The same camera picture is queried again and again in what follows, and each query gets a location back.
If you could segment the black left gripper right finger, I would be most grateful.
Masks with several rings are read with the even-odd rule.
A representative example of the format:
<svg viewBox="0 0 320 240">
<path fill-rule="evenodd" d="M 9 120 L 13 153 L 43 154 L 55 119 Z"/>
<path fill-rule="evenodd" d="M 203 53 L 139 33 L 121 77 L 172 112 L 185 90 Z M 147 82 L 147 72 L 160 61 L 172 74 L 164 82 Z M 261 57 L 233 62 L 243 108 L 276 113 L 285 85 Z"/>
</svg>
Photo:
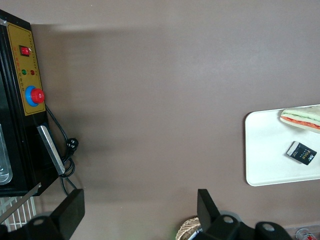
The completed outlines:
<svg viewBox="0 0 320 240">
<path fill-rule="evenodd" d="M 234 215 L 222 214 L 207 189 L 197 191 L 198 240 L 245 240 L 246 228 Z"/>
</svg>

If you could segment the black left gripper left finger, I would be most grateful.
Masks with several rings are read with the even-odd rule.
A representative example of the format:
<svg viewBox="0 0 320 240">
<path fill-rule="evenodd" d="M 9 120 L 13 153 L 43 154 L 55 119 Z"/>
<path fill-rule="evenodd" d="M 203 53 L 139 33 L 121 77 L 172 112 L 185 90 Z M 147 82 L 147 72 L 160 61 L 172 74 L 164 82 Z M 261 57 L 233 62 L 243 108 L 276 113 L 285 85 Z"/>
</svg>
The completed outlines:
<svg viewBox="0 0 320 240">
<path fill-rule="evenodd" d="M 85 216 L 83 189 L 73 190 L 49 215 L 32 219 L 26 227 L 27 240 L 69 240 Z"/>
</svg>

